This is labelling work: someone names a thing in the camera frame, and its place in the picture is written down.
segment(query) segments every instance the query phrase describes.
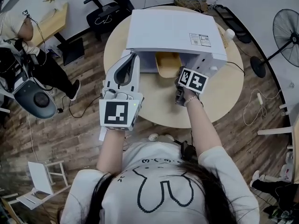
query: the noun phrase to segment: wrist bracelet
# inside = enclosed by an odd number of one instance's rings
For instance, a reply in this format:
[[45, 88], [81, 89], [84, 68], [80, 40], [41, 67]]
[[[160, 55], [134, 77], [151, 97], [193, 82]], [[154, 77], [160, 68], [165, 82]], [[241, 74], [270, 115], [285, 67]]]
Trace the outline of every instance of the wrist bracelet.
[[191, 98], [187, 99], [184, 103], [184, 106], [186, 107], [186, 105], [193, 99], [197, 99], [197, 96], [192, 96]]

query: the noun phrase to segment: man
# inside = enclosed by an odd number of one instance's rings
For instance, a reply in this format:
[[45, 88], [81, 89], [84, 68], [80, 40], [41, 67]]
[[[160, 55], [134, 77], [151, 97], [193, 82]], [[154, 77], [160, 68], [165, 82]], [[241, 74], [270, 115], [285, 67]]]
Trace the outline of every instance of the man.
[[[0, 0], [0, 10], [4, 0]], [[81, 87], [80, 81], [76, 80], [72, 84], [64, 70], [55, 62], [55, 60], [47, 56], [42, 50], [34, 46], [30, 41], [33, 37], [33, 26], [31, 19], [24, 16], [16, 16], [8, 11], [0, 14], [0, 35], [9, 39], [22, 38], [23, 48], [27, 54], [35, 54], [39, 66], [35, 66], [32, 75], [44, 85], [58, 88], [70, 98], [75, 100]]]

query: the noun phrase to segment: sleeve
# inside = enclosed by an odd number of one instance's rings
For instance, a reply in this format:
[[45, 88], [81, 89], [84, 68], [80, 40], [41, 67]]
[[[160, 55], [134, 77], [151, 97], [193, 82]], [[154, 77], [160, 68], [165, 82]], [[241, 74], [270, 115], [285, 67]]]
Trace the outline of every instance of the sleeve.
[[215, 170], [218, 171], [226, 196], [232, 202], [238, 223], [258, 224], [260, 219], [258, 202], [224, 148], [214, 147], [203, 152], [198, 158], [198, 163], [213, 173]]
[[81, 223], [89, 211], [94, 187], [103, 176], [104, 173], [94, 169], [77, 173], [65, 202], [61, 224]]
[[11, 28], [11, 30], [15, 34], [18, 34], [25, 19], [26, 19], [26, 16], [16, 15], [16, 14], [12, 13], [11, 11], [9, 11], [9, 12], [7, 12], [7, 14], [5, 16], [5, 23]]

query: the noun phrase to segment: black pants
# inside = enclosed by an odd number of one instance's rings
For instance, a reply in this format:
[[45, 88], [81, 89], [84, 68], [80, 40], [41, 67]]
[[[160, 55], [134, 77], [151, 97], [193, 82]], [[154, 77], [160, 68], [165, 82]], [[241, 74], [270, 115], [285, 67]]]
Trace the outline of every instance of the black pants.
[[37, 60], [40, 66], [35, 66], [32, 74], [42, 84], [53, 86], [64, 92], [68, 97], [72, 95], [73, 86], [69, 81], [65, 71], [56, 61], [40, 50]]
[[282, 210], [289, 210], [293, 206], [298, 184], [284, 181], [263, 182], [256, 180], [253, 182], [252, 187], [264, 193], [271, 194], [271, 196], [277, 200]]

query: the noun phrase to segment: fan base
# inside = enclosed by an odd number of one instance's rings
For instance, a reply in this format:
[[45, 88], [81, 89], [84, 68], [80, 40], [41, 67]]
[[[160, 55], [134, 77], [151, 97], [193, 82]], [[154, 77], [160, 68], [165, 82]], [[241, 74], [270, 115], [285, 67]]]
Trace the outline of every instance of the fan base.
[[260, 78], [264, 78], [266, 76], [266, 68], [265, 65], [261, 65], [262, 61], [256, 57], [253, 56], [250, 59], [250, 65], [252, 67], [252, 70], [254, 71], [254, 73], [260, 77]]

